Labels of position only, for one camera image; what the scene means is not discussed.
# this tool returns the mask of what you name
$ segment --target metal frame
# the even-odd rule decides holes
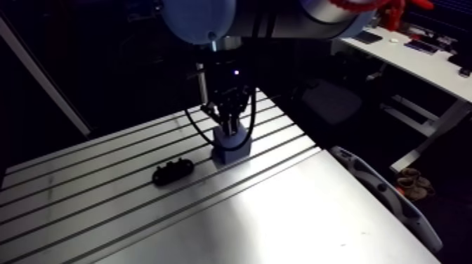
[[[67,118],[87,136],[91,130],[84,120],[79,116],[74,107],[64,98],[57,90],[56,86],[51,83],[47,74],[40,68],[36,61],[32,58],[27,48],[22,45],[21,41],[13,33],[11,27],[0,15],[0,35],[10,46],[11,50],[16,54],[21,63],[26,67],[27,71],[36,79],[38,84],[44,89],[54,103],[61,109]]]
[[[400,172],[417,160],[421,153],[426,150],[437,138],[447,133],[451,128],[455,127],[470,111],[471,105],[462,99],[457,101],[435,122],[431,124],[434,132],[414,150],[408,152],[405,156],[397,160],[390,166],[394,172]]]

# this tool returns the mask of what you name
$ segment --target black object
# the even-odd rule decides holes
[[[405,46],[414,48],[418,51],[423,51],[429,55],[433,55],[436,51],[438,51],[438,48],[417,40],[412,40],[408,43],[405,43]]]
[[[459,67],[472,69],[472,36],[469,39],[462,39],[452,46],[457,54],[450,56],[447,60]]]
[[[375,35],[367,31],[361,31],[361,33],[357,34],[353,38],[364,44],[371,44],[383,39],[383,37],[380,37],[379,35]]]
[[[177,162],[167,162],[164,168],[157,167],[152,174],[152,182],[156,186],[164,186],[180,180],[193,172],[194,164],[189,159],[178,159]]]
[[[471,75],[471,71],[470,71],[469,69],[467,69],[467,68],[461,68],[461,69],[459,70],[459,75],[462,76],[462,77],[467,78],[467,77],[469,77],[469,76]]]
[[[461,41],[472,34],[471,0],[435,0],[433,10],[408,5],[402,21]]]

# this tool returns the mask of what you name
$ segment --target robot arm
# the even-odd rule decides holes
[[[252,37],[254,25],[256,37],[332,39],[349,30],[359,15],[330,0],[163,0],[163,5],[169,29],[198,45],[226,36]]]
[[[369,22],[330,1],[163,0],[161,14],[169,29],[189,44],[200,45],[195,63],[201,108],[219,124],[214,141],[186,113],[223,163],[249,154],[254,127],[258,52],[254,45],[242,45],[242,38],[333,39],[357,34]],[[246,131],[239,118],[249,97],[251,122]]]

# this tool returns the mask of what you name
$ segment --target light blue object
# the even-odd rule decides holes
[[[376,10],[359,14],[354,19],[353,23],[350,24],[350,26],[346,30],[340,33],[340,35],[338,35],[338,38],[354,37],[355,35],[359,34],[362,29],[367,26],[370,21],[372,21],[375,12]]]
[[[224,37],[236,14],[236,0],[163,0],[162,17],[171,31],[190,44]]]
[[[225,135],[223,129],[220,126],[213,128],[214,142],[224,147],[235,147],[239,145],[244,140],[244,138],[246,138],[246,135],[247,131],[241,124],[237,133],[232,136]],[[249,153],[251,153],[251,144],[252,138],[248,139],[248,141],[240,149],[235,151],[223,151],[214,148],[211,151],[211,157],[214,161],[220,162],[222,164],[231,164],[238,159],[249,156]]]

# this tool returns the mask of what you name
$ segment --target white desk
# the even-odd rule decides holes
[[[0,263],[438,263],[263,93],[229,166],[182,112],[7,170]],[[216,124],[198,108],[206,134]],[[249,110],[242,123],[249,123]],[[156,188],[157,165],[194,172]]]
[[[447,61],[449,56],[451,56],[450,53],[438,51],[433,55],[429,55],[413,48],[408,48],[403,45],[410,40],[407,36],[398,32],[389,32],[381,27],[375,29],[367,28],[366,31],[377,34],[383,37],[383,39],[373,44],[364,44],[351,38],[342,39],[341,42],[373,55],[389,65],[409,72],[457,98],[456,103],[441,117],[436,117],[429,111],[404,98],[401,98],[401,100],[398,100],[398,97],[393,98],[429,119],[424,124],[419,124],[397,110],[386,110],[386,112],[389,112],[394,117],[397,117],[428,137],[418,148],[412,150],[391,166],[394,171],[400,171],[409,166],[438,136],[454,127],[470,111],[472,77],[463,78],[458,75],[459,67]],[[390,39],[397,39],[398,43],[392,43]]]

